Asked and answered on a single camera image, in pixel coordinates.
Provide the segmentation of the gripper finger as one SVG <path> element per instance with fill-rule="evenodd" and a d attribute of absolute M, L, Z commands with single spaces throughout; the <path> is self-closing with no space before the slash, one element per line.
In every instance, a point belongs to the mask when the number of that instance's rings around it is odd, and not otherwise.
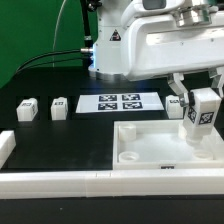
<path fill-rule="evenodd" d="M 180 106 L 189 105 L 188 90 L 183 85 L 184 75 L 182 73 L 172 73 L 168 75 L 167 82 L 173 92 L 179 97 Z"/>
<path fill-rule="evenodd" d="M 224 66 L 211 68 L 209 70 L 209 77 L 212 79 L 211 87 L 217 91 L 221 98 L 224 98 Z"/>

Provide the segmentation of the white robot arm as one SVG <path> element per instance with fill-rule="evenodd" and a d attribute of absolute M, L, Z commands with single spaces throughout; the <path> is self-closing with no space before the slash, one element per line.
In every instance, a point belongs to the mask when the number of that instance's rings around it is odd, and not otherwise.
<path fill-rule="evenodd" d="M 98 18 L 93 77 L 130 81 L 166 77 L 182 106 L 194 95 L 186 74 L 207 71 L 224 92 L 224 3 L 216 0 L 87 0 Z"/>

